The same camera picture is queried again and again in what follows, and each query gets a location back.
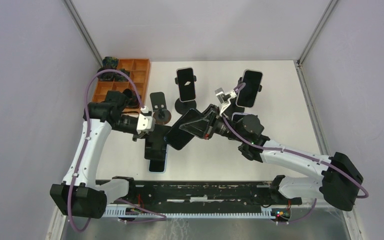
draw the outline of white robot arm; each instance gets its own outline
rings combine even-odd
[[[222,108],[224,111],[237,91],[234,89],[228,94],[222,94],[223,90],[219,89],[218,92],[222,106],[226,106]],[[73,178],[73,216],[98,219],[108,204],[129,193],[131,186],[126,177],[114,177],[105,184],[96,185],[98,163],[111,130],[130,133],[134,140],[146,138],[154,130],[155,120],[146,107],[141,109],[139,117],[121,114],[124,106],[119,104],[124,97],[120,92],[110,91],[104,102],[89,103],[90,135],[86,138],[85,121],[67,174],[61,184],[53,184],[50,189],[52,199],[63,214],[68,214],[68,192]],[[220,111],[219,107],[210,104],[201,119],[181,124],[179,128],[202,139],[208,140],[213,134],[218,134],[239,141],[241,145],[238,150],[248,160],[279,165],[307,176],[277,176],[270,186],[270,197],[274,202],[293,198],[324,198],[338,209],[352,210],[363,177],[346,155],[338,152],[334,156],[318,155],[287,147],[261,135],[264,127],[257,116],[248,114],[237,122],[229,122]],[[88,144],[79,170],[75,173],[84,141],[88,141]]]

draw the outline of metal frame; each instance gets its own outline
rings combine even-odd
[[[50,219],[45,240],[60,240],[63,235],[66,216],[63,215],[57,206],[53,208],[52,218]]]
[[[67,7],[68,12],[70,13],[71,17],[73,18],[79,32],[83,36],[84,40],[87,43],[87,46],[89,47],[90,51],[92,52],[93,56],[95,57],[98,64],[102,67],[102,57],[97,49],[97,47],[94,44],[94,41],[92,40],[91,36],[89,35],[88,30],[85,27],[85,24],[83,23],[82,19],[80,18],[79,13],[76,10],[76,7],[74,6],[72,0],[62,0],[65,7]]]
[[[298,63],[298,61],[295,62],[295,69],[296,74],[298,74],[299,83],[301,84],[302,93],[304,94],[305,103],[307,105],[308,114],[310,115],[310,120],[315,133],[315,139],[318,144],[318,149],[320,151],[320,154],[328,155],[330,153],[328,144],[324,137],[322,127],[320,126],[320,120],[316,112],[316,107],[313,104],[309,88],[307,87],[307,83],[303,75],[302,66]]]
[[[301,56],[298,59],[299,64],[303,64],[303,62],[306,60],[306,57],[309,54],[309,51],[313,47],[314,42],[316,41],[317,37],[319,36],[320,32],[325,26],[325,23],[327,22],[328,18],[331,16],[331,13],[335,9],[338,2],[339,0],[330,0],[329,5],[327,5],[326,9],[324,10],[324,13],[320,18],[320,21],[318,21],[317,26],[314,29],[314,32],[312,33],[310,39],[307,42],[307,45],[304,47],[304,50],[302,51]]]

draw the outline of storage compartment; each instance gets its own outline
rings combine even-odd
[[[147,71],[134,70],[134,71],[131,71],[130,78],[135,83],[144,83],[145,79],[147,78],[146,75],[147,75]]]
[[[150,65],[149,59],[135,59],[133,61],[132,70],[146,71],[149,68],[149,65]]]
[[[149,59],[119,59],[117,70],[124,69],[127,75],[130,76],[131,80],[134,82],[137,88],[137,92],[142,99],[142,102],[145,103],[147,97],[148,89],[148,79],[150,77],[151,62]],[[113,77],[112,81],[98,81],[93,94],[92,102],[99,103],[105,100],[105,96],[108,91],[119,91],[123,92],[125,89],[134,90],[133,86],[120,77]],[[127,111],[136,111],[139,112],[139,108],[131,109],[126,108]]]
[[[119,59],[117,70],[125,69],[126,71],[131,71],[133,67],[133,59]]]

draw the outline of smartphone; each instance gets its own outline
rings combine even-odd
[[[181,130],[179,127],[182,124],[185,124],[187,122],[197,120],[199,118],[202,118],[204,115],[200,113],[196,109],[190,109],[182,115],[171,127],[170,131],[167,132],[167,134],[164,136],[164,141],[172,146],[176,150],[181,150],[186,144],[188,144],[193,138],[194,135]]]
[[[195,79],[192,67],[179,68],[176,70],[176,74],[180,102],[184,103],[195,100]]]
[[[237,94],[236,105],[243,108],[252,108],[256,102],[257,93],[260,90],[263,73],[247,69],[243,72],[242,83],[245,87]]]

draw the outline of white wall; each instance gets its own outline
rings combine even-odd
[[[0,1],[0,240],[45,237],[97,69],[62,1]]]
[[[296,60],[330,0],[73,0],[101,56]]]
[[[356,202],[364,239],[384,239],[384,1],[339,1],[303,66],[330,150],[370,193]]]

